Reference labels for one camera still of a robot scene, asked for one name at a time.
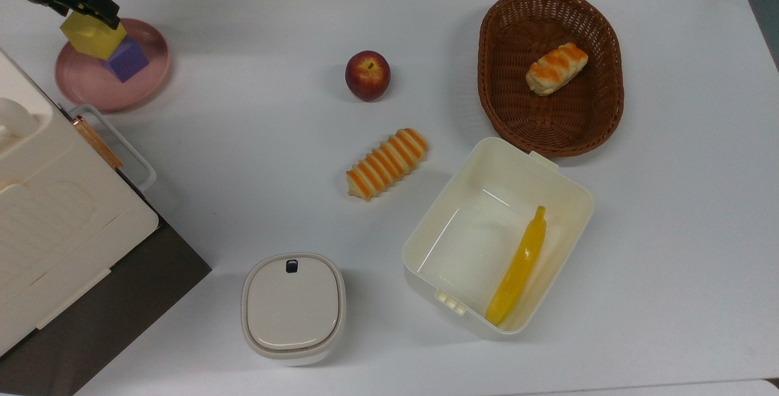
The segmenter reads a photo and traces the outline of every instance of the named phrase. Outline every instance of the plastic container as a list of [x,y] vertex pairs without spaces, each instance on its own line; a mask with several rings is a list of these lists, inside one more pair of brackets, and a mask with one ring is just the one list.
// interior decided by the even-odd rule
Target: plastic container
[[[546,238],[517,306],[499,327],[484,312],[538,206]],[[482,338],[520,332],[592,216],[590,193],[541,155],[497,137],[471,151],[403,247],[406,280]]]
[[258,263],[246,277],[241,306],[246,342],[286,366],[322,360],[343,327],[339,269],[318,254],[285,254]]

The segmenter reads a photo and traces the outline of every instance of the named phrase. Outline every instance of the wicker basket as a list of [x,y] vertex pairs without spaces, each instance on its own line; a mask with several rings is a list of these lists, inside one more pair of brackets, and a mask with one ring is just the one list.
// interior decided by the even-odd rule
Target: wicker basket
[[[589,55],[587,66],[539,97],[525,74],[570,41]],[[620,44],[585,0],[499,0],[481,23],[478,87],[493,127],[515,147],[551,158],[581,155],[603,144],[623,115]]]

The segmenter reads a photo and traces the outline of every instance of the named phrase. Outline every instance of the apple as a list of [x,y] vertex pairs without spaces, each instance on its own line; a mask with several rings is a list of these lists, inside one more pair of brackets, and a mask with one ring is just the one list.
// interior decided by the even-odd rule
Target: apple
[[390,64],[375,50],[363,50],[346,64],[346,85],[365,102],[378,99],[390,85]]

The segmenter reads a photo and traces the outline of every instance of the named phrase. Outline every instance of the bread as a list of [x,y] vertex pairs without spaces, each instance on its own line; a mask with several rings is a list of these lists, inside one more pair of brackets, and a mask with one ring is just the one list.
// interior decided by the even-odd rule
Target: bread
[[398,130],[349,171],[349,195],[368,200],[409,174],[425,159],[428,144],[412,129]]
[[531,65],[525,80],[536,94],[545,97],[567,85],[587,64],[587,54],[567,43],[544,55]]

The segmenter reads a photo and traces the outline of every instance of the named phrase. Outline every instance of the yellow banana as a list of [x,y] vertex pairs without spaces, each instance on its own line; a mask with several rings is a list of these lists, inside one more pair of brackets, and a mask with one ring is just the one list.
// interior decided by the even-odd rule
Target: yellow banana
[[522,296],[522,291],[528,283],[528,277],[533,271],[533,266],[543,246],[543,238],[546,236],[546,220],[543,214],[546,208],[539,206],[536,209],[535,218],[528,224],[522,235],[522,241],[514,254],[509,269],[503,276],[495,296],[492,297],[484,318],[498,326],[503,323],[511,310],[517,305]]

